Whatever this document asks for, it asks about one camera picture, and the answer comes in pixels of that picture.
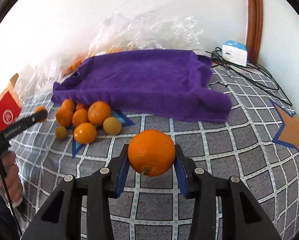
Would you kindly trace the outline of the left hand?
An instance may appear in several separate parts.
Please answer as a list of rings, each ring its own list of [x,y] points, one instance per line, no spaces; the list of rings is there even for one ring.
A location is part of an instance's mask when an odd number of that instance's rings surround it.
[[[16,165],[15,152],[9,152],[3,159],[3,165],[8,167],[5,182],[9,192],[11,200],[15,203],[20,200],[22,196],[23,186],[18,176],[18,166]]]

